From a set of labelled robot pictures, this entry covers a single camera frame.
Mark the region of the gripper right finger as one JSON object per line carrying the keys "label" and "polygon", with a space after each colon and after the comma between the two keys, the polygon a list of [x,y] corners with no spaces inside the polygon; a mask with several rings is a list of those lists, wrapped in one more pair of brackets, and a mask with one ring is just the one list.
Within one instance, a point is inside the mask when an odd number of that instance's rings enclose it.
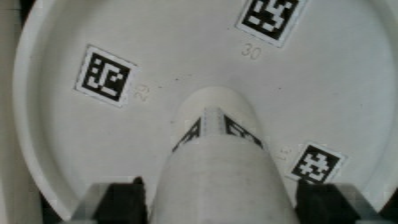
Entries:
{"label": "gripper right finger", "polygon": [[350,184],[313,184],[301,179],[295,198],[301,224],[386,224]]}

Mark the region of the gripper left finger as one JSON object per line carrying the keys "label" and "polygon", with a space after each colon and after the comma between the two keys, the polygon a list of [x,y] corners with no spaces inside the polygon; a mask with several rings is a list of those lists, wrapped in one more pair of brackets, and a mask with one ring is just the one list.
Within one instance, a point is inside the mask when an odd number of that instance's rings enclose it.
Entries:
{"label": "gripper left finger", "polygon": [[127,183],[91,186],[73,213],[77,224],[148,224],[143,177]]}

